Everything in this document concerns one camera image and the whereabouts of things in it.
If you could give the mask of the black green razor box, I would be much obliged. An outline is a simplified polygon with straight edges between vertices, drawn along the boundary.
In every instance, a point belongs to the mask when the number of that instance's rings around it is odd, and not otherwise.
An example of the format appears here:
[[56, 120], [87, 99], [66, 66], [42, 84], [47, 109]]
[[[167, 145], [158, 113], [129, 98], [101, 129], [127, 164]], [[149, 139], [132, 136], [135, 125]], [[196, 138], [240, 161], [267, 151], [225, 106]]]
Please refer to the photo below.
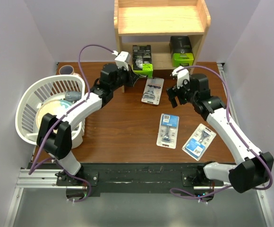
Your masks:
[[194, 55], [188, 36], [171, 36], [169, 47], [173, 67], [193, 65]]
[[132, 69], [141, 77], [153, 77], [152, 48], [151, 45], [133, 45]]

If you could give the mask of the white Gillette razor blister pack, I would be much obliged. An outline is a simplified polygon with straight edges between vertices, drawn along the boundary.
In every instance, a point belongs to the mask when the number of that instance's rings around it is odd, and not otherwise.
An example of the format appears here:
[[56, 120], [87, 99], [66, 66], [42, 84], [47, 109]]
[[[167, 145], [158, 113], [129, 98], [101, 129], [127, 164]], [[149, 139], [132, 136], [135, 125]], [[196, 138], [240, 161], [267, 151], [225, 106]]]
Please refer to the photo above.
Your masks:
[[148, 78], [141, 98], [141, 102], [159, 105], [163, 84], [163, 78]]

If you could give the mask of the blue razor blister pack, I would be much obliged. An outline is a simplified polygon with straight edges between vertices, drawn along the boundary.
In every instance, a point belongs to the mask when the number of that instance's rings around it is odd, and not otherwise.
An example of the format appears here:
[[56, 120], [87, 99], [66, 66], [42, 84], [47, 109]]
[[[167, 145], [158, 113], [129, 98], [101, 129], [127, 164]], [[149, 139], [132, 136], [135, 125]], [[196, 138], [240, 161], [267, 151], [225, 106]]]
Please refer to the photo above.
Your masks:
[[175, 149], [177, 144], [179, 117], [171, 114], [161, 114], [156, 145]]
[[215, 137], [216, 133], [214, 131], [203, 124], [199, 124], [183, 145], [182, 150], [196, 161], [199, 161]]

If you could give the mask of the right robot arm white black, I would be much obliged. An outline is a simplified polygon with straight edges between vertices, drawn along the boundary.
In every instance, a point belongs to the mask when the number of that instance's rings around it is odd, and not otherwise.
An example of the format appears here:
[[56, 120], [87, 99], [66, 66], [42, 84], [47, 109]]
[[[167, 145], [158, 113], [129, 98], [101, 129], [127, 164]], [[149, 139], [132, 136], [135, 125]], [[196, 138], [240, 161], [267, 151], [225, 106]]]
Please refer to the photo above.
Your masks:
[[273, 184], [274, 157], [255, 146], [232, 119], [225, 103], [211, 95], [207, 76], [190, 75], [188, 70], [173, 72], [171, 76], [177, 81], [167, 89], [172, 107], [191, 103], [203, 120], [215, 129], [235, 161], [234, 165], [218, 162], [202, 165], [196, 174], [197, 182], [202, 186], [212, 180], [227, 182], [239, 193], [269, 189]]

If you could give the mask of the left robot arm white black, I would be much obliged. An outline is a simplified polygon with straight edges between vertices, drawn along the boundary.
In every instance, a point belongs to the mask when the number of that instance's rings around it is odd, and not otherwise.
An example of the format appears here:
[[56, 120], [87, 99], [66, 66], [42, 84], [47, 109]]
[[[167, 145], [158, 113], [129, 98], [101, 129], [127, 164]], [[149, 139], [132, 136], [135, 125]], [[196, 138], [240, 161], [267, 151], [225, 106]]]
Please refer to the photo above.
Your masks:
[[72, 185], [80, 185], [84, 174], [82, 166], [72, 153], [72, 131], [92, 113], [102, 109], [122, 86], [133, 87], [140, 76], [131, 67], [125, 70], [114, 63], [103, 66], [100, 77], [90, 91], [58, 117], [47, 113], [43, 116], [36, 143], [39, 151], [45, 150], [68, 173]]

